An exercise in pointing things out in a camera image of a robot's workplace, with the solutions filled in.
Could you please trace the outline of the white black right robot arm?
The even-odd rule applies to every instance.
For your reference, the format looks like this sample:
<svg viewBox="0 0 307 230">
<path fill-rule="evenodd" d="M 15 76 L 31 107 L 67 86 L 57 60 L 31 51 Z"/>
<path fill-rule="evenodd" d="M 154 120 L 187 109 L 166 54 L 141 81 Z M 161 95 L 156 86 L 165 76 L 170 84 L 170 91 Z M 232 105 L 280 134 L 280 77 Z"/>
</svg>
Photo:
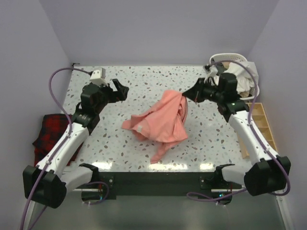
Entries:
<svg viewBox="0 0 307 230">
<path fill-rule="evenodd" d="M 220 165 L 215 170 L 214 184 L 219 188 L 225 188 L 230 183 L 240 184 L 252 196 L 266 193 L 285 196 L 291 189 L 288 176 L 291 162 L 288 157 L 281 157 L 264 138 L 251 119 L 252 108 L 239 99 L 236 88 L 236 76 L 223 73 L 217 85 L 209 79 L 199 78 L 182 94 L 196 103 L 205 100 L 216 103 L 219 113 L 243 140 L 249 153 L 251 168 Z"/>
</svg>

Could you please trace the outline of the pink t shirt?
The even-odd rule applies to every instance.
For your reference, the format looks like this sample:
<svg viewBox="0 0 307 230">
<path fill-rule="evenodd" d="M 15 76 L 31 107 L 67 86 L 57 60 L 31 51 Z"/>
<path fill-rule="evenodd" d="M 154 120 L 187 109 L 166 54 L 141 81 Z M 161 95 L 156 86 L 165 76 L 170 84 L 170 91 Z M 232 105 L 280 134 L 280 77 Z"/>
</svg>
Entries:
<svg viewBox="0 0 307 230">
<path fill-rule="evenodd" d="M 150 159 L 158 163 L 167 151 L 188 138 L 185 121 L 188 115 L 188 101 L 183 93 L 166 90 L 162 98 L 149 110 L 132 115 L 121 128 L 130 130 L 139 141 L 155 141 L 157 152 Z"/>
</svg>

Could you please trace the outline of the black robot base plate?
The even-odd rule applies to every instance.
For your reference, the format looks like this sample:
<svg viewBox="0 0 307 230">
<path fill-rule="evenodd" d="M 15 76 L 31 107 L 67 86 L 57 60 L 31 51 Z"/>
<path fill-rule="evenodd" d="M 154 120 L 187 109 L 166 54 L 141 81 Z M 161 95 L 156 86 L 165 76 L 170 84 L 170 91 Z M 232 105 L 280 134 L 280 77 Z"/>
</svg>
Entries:
<svg viewBox="0 0 307 230">
<path fill-rule="evenodd" d="M 242 188 L 213 180 L 213 172 L 100 172 L 99 180 L 109 187 L 107 199 L 118 196 L 185 196 L 188 192 L 214 198 Z"/>
</svg>

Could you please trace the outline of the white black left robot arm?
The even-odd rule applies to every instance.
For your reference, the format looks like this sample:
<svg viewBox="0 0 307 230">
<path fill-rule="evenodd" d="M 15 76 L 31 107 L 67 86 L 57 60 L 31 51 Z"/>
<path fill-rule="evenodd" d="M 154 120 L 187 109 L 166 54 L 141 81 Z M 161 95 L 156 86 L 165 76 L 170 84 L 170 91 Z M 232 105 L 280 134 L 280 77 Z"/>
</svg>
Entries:
<svg viewBox="0 0 307 230">
<path fill-rule="evenodd" d="M 72 121 L 62 137 L 36 166 L 27 166 L 24 169 L 24 194 L 29 201 L 58 208 L 68 192 L 82 185 L 94 188 L 101 182 L 98 168 L 91 164 L 82 163 L 70 173 L 63 171 L 76 150 L 99 123 L 99 114 L 104 107 L 109 103 L 126 100 L 129 88 L 123 86 L 117 79 L 112 81 L 115 90 L 109 84 L 85 85 L 81 101 L 76 105 Z"/>
</svg>

